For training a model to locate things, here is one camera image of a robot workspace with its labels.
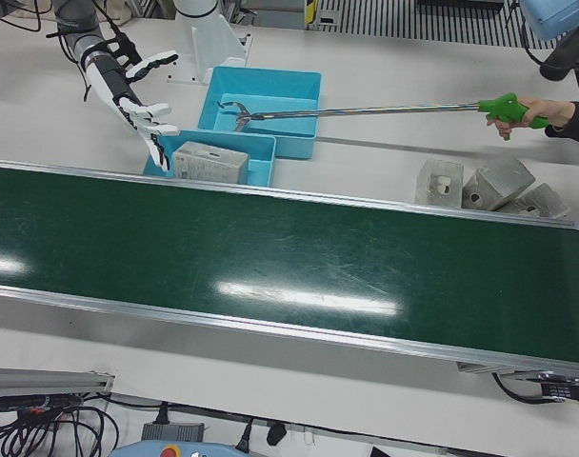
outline metal block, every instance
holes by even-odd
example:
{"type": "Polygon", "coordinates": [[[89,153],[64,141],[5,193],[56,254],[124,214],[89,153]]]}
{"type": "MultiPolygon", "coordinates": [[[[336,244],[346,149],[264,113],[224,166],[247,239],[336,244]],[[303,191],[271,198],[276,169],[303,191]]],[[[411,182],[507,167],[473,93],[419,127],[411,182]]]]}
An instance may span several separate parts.
{"type": "Polygon", "coordinates": [[[571,208],[558,193],[547,184],[542,184],[513,202],[498,209],[509,214],[549,217],[558,219],[569,214],[571,208]]]}
{"type": "Polygon", "coordinates": [[[463,208],[493,211],[535,182],[535,177],[513,157],[490,160],[463,187],[463,208]]]}
{"type": "Polygon", "coordinates": [[[461,208],[463,165],[429,159],[416,180],[414,202],[421,205],[461,208]]]}

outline white robotic hand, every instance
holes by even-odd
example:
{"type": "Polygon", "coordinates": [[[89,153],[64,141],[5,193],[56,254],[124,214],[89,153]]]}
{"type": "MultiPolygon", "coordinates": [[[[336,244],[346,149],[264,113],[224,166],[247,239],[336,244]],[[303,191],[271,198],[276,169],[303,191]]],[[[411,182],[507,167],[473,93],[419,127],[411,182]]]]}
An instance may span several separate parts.
{"type": "Polygon", "coordinates": [[[156,105],[143,106],[133,103],[127,97],[123,97],[118,100],[118,109],[124,114],[129,124],[139,133],[139,136],[146,142],[154,164],[163,171],[169,171],[169,157],[167,157],[163,147],[158,142],[157,135],[179,135],[179,128],[154,120],[159,116],[170,113],[171,108],[169,104],[158,103],[156,105]]]}
{"type": "Polygon", "coordinates": [[[97,96],[115,112],[120,114],[142,137],[150,156],[163,171],[169,171],[169,157],[158,141],[158,136],[178,135],[180,130],[174,125],[158,122],[156,118],[170,113],[166,103],[143,105],[129,84],[145,77],[156,69],[177,59],[174,51],[162,52],[141,61],[128,71],[124,71],[115,59],[93,59],[87,66],[86,75],[97,96]]]}

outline control box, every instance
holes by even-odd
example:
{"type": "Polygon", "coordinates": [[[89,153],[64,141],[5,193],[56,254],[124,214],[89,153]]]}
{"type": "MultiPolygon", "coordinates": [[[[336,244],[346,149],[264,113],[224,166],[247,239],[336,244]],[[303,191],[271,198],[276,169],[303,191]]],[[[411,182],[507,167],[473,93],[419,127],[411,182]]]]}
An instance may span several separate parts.
{"type": "Polygon", "coordinates": [[[247,457],[247,454],[216,443],[147,440],[119,447],[110,457],[247,457]]]}

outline blue plastic bin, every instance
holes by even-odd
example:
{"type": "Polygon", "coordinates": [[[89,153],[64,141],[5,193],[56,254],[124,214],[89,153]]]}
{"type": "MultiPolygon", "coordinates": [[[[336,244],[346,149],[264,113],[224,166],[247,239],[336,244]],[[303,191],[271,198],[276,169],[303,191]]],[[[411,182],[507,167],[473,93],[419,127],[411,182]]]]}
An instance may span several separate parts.
{"type": "MultiPolygon", "coordinates": [[[[236,114],[223,113],[218,102],[240,102],[250,112],[319,109],[320,89],[320,73],[216,67],[198,128],[234,131],[236,114]]],[[[237,112],[237,109],[224,111],[237,112]]],[[[317,135],[317,119],[252,121],[242,132],[273,135],[277,139],[277,157],[310,159],[317,135]]]]}
{"type": "Polygon", "coordinates": [[[238,150],[246,153],[248,163],[248,185],[258,187],[270,186],[272,164],[274,162],[276,140],[273,136],[249,135],[223,131],[182,130],[178,136],[161,136],[160,143],[170,159],[170,170],[165,173],[148,158],[144,175],[173,177],[173,153],[187,141],[203,143],[218,148],[238,150]]]}

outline human hand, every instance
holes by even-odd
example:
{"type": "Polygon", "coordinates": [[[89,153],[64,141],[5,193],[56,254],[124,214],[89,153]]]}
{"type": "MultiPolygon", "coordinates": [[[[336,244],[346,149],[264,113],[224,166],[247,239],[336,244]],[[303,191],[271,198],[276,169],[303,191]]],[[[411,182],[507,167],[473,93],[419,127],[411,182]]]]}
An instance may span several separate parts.
{"type": "Polygon", "coordinates": [[[499,119],[490,119],[487,122],[487,126],[494,125],[497,127],[499,136],[504,139],[509,139],[513,129],[528,127],[536,116],[546,117],[552,126],[561,129],[567,125],[575,113],[575,105],[571,102],[533,97],[519,97],[518,102],[529,109],[521,122],[503,122],[499,119]]]}

